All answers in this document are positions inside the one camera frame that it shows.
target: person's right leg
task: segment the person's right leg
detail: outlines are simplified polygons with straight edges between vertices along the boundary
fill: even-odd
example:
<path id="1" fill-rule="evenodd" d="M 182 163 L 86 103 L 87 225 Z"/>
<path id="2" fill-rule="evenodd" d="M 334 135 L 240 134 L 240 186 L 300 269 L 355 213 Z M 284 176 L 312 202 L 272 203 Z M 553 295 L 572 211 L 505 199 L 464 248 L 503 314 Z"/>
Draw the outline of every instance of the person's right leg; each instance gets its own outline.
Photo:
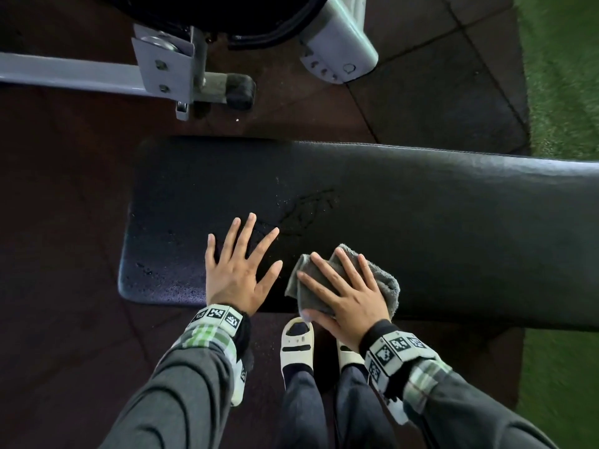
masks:
<path id="1" fill-rule="evenodd" d="M 397 448 L 391 423 L 368 385 L 368 371 L 362 357 L 339 342 L 337 352 L 341 369 L 335 397 L 339 447 Z"/>
<path id="2" fill-rule="evenodd" d="M 281 406 L 277 449 L 326 449 L 325 408 L 314 382 L 314 329 L 294 318 L 283 329 L 281 371 L 285 395 Z"/>

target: pants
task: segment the pants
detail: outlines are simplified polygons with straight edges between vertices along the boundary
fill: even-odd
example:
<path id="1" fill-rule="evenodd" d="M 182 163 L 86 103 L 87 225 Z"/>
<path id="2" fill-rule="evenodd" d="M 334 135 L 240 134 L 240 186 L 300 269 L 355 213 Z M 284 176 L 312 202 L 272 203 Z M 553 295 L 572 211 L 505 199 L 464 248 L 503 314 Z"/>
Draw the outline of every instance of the pants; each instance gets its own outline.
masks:
<path id="1" fill-rule="evenodd" d="M 335 397 L 335 430 L 341 449 L 396 448 L 393 428 L 362 372 L 348 366 L 341 372 Z M 281 410 L 277 449 L 326 449 L 325 408 L 314 378 L 298 372 L 292 378 Z"/>

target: gray microfiber towel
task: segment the gray microfiber towel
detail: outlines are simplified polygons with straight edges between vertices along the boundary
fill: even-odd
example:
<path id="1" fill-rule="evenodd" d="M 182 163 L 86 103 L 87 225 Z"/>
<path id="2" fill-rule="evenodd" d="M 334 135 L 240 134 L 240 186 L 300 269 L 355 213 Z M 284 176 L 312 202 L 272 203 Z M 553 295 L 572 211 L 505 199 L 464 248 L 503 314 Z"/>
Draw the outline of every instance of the gray microfiber towel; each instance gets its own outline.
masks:
<path id="1" fill-rule="evenodd" d="M 353 265 L 356 268 L 356 271 L 362 274 L 362 268 L 358 263 L 358 254 L 353 250 L 348 248 L 345 244 L 340 244 L 339 247 L 348 254 L 349 259 L 352 261 Z M 341 260 L 335 255 L 333 252 L 333 256 L 327 262 L 330 264 L 333 269 L 343 277 L 348 284 L 351 284 L 348 275 L 343 269 L 343 265 L 341 264 Z M 373 272 L 374 278 L 378 284 L 378 288 L 380 289 L 383 297 L 385 298 L 385 302 L 387 303 L 387 309 L 389 309 L 389 316 L 393 317 L 395 311 L 397 310 L 399 295 L 400 295 L 400 285 L 397 283 L 395 277 L 389 274 L 386 271 L 383 271 L 375 264 L 368 262 L 370 266 L 370 270 Z M 312 293 L 303 283 L 301 283 L 297 279 L 297 271 L 303 271 L 310 277 L 317 280 L 319 283 L 326 286 L 326 288 L 333 291 L 334 294 L 339 294 L 335 287 L 329 282 L 329 280 L 320 272 L 318 267 L 312 262 L 310 256 L 307 254 L 302 254 L 296 263 L 294 270 L 291 273 L 291 277 L 289 278 L 289 283 L 287 284 L 287 288 L 285 289 L 285 296 L 294 297 L 298 300 L 298 308 L 301 312 L 303 309 L 316 309 L 324 314 L 334 316 L 335 313 L 333 309 L 331 309 L 327 304 L 320 300 L 320 298 Z"/>

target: green carpet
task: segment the green carpet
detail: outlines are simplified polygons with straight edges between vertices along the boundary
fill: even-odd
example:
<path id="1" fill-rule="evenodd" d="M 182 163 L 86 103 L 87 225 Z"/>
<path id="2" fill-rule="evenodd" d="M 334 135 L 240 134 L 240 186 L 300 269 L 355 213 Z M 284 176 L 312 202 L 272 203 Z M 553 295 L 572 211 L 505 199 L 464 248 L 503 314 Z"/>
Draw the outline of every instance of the green carpet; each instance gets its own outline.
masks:
<path id="1" fill-rule="evenodd" d="M 515 3 L 534 155 L 599 160 L 599 0 Z M 597 372 L 599 334 L 528 330 L 519 413 L 562 448 L 596 449 Z"/>

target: black and white square marker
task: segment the black and white square marker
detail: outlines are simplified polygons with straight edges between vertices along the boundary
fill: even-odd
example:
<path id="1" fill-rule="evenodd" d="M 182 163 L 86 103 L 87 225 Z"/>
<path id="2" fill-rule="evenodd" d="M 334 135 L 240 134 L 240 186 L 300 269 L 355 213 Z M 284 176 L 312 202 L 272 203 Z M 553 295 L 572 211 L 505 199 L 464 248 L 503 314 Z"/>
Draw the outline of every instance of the black and white square marker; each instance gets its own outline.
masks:
<path id="1" fill-rule="evenodd" d="M 378 368 L 378 365 L 376 364 L 376 362 L 372 361 L 370 363 L 368 373 L 370 373 L 370 376 L 373 378 L 374 382 L 378 383 L 378 379 L 380 377 L 380 369 Z"/>
<path id="2" fill-rule="evenodd" d="M 395 348 L 395 351 L 397 351 L 398 353 L 400 351 L 404 351 L 408 348 L 411 348 L 409 343 L 403 337 L 398 337 L 397 339 L 390 340 L 389 343 L 391 344 L 391 346 L 393 346 L 393 348 Z"/>
<path id="3" fill-rule="evenodd" d="M 410 341 L 410 343 L 412 345 L 414 345 L 416 348 L 426 348 L 426 345 L 423 344 L 420 339 L 417 339 L 415 337 L 408 337 L 408 340 Z"/>
<path id="4" fill-rule="evenodd" d="M 383 345 L 374 355 L 383 367 L 395 356 L 387 345 Z"/>
<path id="5" fill-rule="evenodd" d="M 206 309 L 204 309 L 204 310 L 202 310 L 202 311 L 199 311 L 199 312 L 198 312 L 198 313 L 195 315 L 195 317 L 193 317 L 193 320 L 191 320 L 191 321 L 198 321 L 200 318 L 202 318 L 202 317 L 203 317 L 203 316 L 205 316 L 205 315 L 206 315 Z"/>
<path id="6" fill-rule="evenodd" d="M 225 317 L 225 321 L 234 328 L 237 328 L 237 326 L 239 326 L 239 318 L 237 318 L 235 315 L 233 315 L 230 312 Z"/>
<path id="7" fill-rule="evenodd" d="M 222 318 L 224 314 L 225 314 L 224 309 L 210 309 L 210 312 L 208 312 L 208 317 Z"/>

